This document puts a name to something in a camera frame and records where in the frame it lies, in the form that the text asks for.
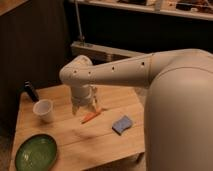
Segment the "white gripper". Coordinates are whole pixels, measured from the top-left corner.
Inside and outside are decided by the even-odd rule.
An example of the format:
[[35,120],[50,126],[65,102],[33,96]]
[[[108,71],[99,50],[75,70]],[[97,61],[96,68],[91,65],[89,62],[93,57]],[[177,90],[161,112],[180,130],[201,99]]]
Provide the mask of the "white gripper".
[[72,113],[75,116],[81,106],[88,106],[92,113],[100,113],[101,107],[94,99],[96,88],[91,85],[71,87]]

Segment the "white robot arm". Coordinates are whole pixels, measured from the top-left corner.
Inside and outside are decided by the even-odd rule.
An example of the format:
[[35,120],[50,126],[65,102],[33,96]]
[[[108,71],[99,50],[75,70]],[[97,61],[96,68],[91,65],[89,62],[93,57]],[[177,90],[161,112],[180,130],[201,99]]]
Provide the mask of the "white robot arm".
[[213,54],[200,49],[154,52],[94,65],[79,55],[59,72],[78,105],[91,86],[146,87],[147,171],[213,171]]

